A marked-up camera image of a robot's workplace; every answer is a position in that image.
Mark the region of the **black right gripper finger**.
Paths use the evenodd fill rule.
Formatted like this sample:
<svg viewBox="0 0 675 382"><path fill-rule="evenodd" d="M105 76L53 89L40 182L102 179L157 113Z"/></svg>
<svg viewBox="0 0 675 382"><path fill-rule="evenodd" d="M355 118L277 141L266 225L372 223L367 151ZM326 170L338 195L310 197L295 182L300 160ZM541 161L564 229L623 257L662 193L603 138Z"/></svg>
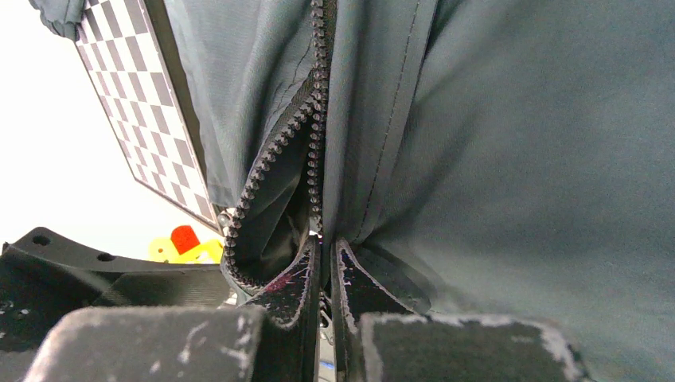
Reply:
<svg viewBox="0 0 675 382"><path fill-rule="evenodd" d="M550 325L502 314L417 314L332 247L339 381L589 381L580 354Z"/></svg>

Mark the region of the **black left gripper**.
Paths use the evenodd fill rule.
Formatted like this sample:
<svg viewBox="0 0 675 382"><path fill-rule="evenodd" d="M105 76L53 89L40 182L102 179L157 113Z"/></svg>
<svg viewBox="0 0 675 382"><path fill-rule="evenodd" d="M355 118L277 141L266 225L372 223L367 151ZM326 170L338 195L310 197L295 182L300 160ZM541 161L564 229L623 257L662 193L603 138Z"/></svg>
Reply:
<svg viewBox="0 0 675 382"><path fill-rule="evenodd" d="M242 306L81 309L218 307L232 292L217 265L112 255L35 228L2 245L1 379L314 381L319 268L311 236Z"/></svg>

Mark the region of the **grey gradient hooded jacket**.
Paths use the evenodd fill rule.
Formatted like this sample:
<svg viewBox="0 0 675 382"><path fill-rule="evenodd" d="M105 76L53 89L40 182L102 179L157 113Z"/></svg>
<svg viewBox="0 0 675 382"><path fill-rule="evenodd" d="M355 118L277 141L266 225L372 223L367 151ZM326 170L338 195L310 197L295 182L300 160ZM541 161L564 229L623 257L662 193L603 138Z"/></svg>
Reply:
<svg viewBox="0 0 675 382"><path fill-rule="evenodd" d="M241 299L309 219L420 313L674 378L671 1L167 1Z"/></svg>

